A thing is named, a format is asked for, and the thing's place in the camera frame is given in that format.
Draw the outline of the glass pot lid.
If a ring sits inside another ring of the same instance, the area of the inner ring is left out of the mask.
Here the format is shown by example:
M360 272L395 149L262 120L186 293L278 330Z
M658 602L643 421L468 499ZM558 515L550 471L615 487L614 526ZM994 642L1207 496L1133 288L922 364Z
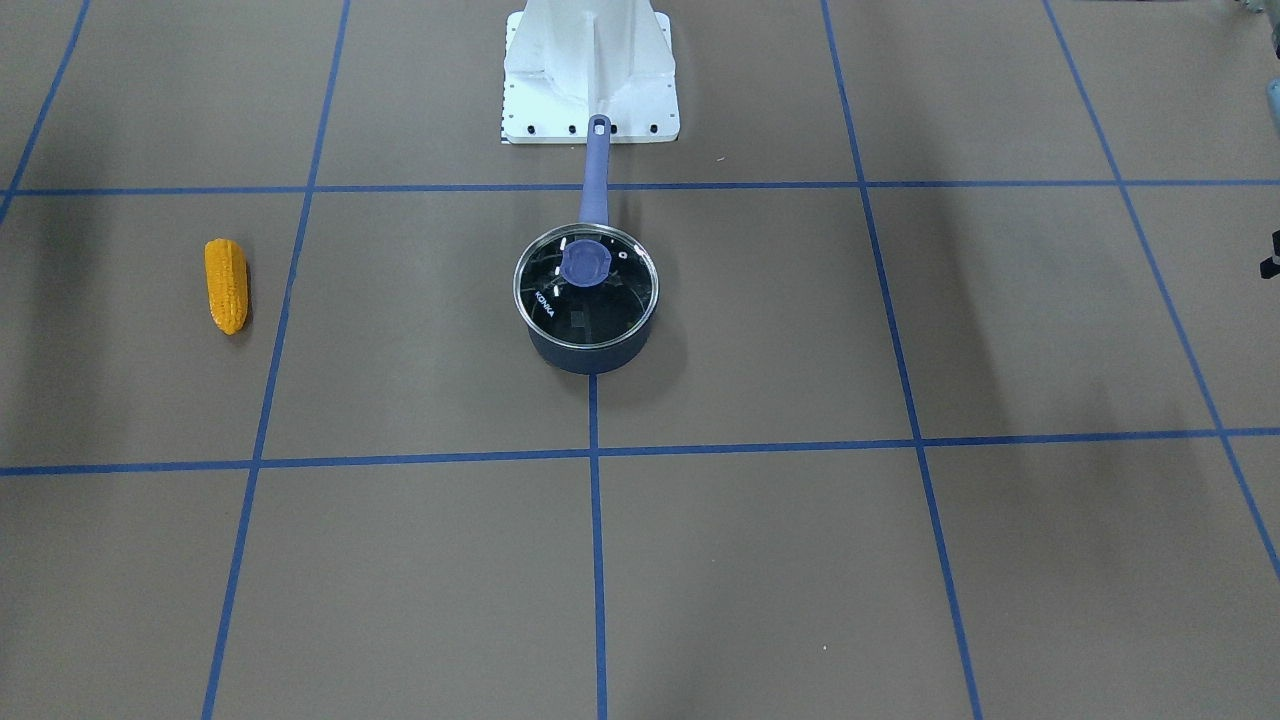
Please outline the glass pot lid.
M556 227L515 264L512 295L535 341L570 351L613 348L648 332L660 299L653 256L596 223Z

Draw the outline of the yellow corn cob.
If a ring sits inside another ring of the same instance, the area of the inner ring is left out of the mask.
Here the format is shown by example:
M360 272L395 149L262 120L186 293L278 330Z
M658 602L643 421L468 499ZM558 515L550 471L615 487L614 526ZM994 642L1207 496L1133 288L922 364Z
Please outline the yellow corn cob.
M250 315L250 269L244 250L233 240L215 238L204 247L207 302L215 327L239 333Z

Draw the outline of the dark blue saucepan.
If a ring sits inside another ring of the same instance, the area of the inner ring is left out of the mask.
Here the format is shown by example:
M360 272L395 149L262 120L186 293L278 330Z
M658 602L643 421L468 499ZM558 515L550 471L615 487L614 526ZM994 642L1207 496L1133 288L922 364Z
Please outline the dark blue saucepan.
M524 250L513 270L512 297L544 363L599 375L622 368L645 346L660 278L648 250L611 223L611 118L591 117L586 131L579 217Z

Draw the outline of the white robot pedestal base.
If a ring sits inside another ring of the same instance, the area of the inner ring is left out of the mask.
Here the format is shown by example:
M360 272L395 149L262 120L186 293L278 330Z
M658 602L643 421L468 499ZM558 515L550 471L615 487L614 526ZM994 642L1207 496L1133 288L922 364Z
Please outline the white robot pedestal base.
M617 143L680 137L671 18L649 1L529 1L504 23L500 138L582 143L611 120Z

